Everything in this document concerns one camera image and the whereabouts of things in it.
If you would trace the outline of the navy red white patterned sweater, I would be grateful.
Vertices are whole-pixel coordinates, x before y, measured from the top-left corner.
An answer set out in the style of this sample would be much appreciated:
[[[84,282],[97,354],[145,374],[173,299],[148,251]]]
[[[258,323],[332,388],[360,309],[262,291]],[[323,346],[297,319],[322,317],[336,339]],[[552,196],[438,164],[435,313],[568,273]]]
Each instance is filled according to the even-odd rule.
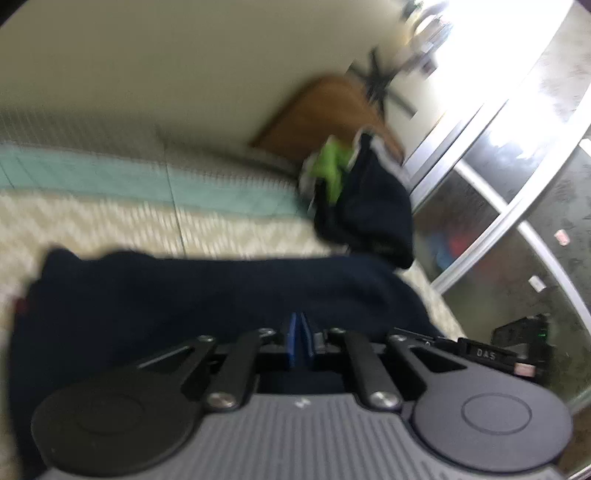
[[[295,313],[373,340],[393,328],[437,334],[415,290],[370,255],[238,261],[50,251],[15,307],[9,342],[8,408],[23,477],[43,471],[30,422],[55,390],[200,335],[231,342],[279,329]]]

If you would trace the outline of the navy green folded clothes pile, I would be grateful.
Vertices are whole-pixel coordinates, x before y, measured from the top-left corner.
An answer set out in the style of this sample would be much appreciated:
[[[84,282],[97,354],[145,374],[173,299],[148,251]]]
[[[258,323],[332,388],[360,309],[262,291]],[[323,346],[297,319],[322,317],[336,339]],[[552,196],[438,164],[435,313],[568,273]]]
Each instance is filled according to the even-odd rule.
[[[298,190],[325,241],[397,269],[414,263],[408,179],[381,136],[362,129],[351,143],[329,137],[304,161]]]

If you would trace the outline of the sliding glass wardrobe door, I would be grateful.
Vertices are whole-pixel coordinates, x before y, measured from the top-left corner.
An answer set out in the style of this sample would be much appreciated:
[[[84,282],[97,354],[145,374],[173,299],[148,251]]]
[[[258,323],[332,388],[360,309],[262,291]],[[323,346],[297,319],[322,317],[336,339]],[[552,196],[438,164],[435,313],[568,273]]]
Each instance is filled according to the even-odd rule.
[[[407,159],[420,287],[450,338],[516,323],[590,465],[590,12],[580,1],[453,1],[425,92],[446,111]]]

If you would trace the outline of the brown wooden headboard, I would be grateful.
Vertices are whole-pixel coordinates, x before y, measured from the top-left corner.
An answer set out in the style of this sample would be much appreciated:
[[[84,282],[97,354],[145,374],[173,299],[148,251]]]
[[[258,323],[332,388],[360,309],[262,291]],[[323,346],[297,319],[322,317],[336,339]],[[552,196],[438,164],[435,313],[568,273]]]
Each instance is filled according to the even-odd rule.
[[[362,129],[379,135],[394,160],[404,161],[403,144],[367,101],[361,82],[348,75],[325,75],[301,87],[250,145],[301,166],[329,137],[351,145]]]

